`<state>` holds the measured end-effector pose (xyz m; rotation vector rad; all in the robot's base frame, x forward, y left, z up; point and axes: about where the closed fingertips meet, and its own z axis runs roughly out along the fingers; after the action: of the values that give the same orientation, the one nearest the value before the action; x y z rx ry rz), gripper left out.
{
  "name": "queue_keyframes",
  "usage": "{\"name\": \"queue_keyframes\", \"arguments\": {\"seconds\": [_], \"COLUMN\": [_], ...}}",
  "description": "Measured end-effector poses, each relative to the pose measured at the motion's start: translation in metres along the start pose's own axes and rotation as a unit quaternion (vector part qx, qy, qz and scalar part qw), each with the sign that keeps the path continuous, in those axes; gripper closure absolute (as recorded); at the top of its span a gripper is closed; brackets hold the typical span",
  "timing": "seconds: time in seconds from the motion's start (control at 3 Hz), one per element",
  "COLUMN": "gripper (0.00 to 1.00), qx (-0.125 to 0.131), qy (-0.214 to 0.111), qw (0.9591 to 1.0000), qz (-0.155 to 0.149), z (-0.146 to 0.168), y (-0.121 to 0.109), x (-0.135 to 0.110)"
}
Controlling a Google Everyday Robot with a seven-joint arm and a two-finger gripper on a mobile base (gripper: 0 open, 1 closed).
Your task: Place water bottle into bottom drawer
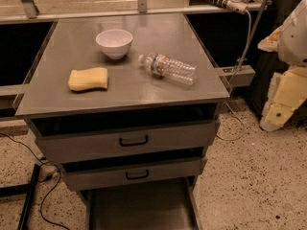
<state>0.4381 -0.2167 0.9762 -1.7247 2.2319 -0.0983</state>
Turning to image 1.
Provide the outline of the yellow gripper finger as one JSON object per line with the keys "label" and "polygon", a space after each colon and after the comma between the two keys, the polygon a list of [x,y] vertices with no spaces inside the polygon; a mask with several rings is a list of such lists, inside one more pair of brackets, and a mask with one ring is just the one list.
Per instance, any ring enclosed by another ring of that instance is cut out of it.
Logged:
{"label": "yellow gripper finger", "polygon": [[262,39],[257,47],[266,52],[276,52],[278,48],[278,40],[281,32],[281,26],[276,28],[270,35]]}
{"label": "yellow gripper finger", "polygon": [[307,68],[291,66],[283,74],[274,73],[260,127],[265,131],[282,128],[307,100]]}

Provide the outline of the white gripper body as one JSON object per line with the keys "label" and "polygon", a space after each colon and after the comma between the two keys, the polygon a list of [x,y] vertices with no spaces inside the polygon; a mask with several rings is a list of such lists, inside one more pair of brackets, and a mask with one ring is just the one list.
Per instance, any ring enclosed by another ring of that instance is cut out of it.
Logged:
{"label": "white gripper body", "polygon": [[301,0],[283,22],[277,53],[289,65],[307,66],[307,0]]}

